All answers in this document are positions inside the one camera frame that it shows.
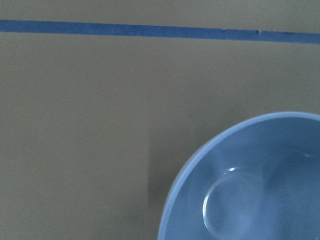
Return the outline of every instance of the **blue tape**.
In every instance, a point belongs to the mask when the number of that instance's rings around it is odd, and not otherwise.
[[[320,44],[320,34],[203,27],[0,20],[0,32],[190,38]]]

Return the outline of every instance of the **blue bowl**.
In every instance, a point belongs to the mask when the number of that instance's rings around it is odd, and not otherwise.
[[[176,177],[158,240],[320,240],[320,116],[262,115],[207,142]]]

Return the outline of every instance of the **beige surface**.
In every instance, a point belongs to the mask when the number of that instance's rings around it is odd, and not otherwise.
[[[0,33],[0,239],[155,239],[222,130],[320,114],[317,45]]]
[[[1,0],[0,18],[320,33],[319,0]]]

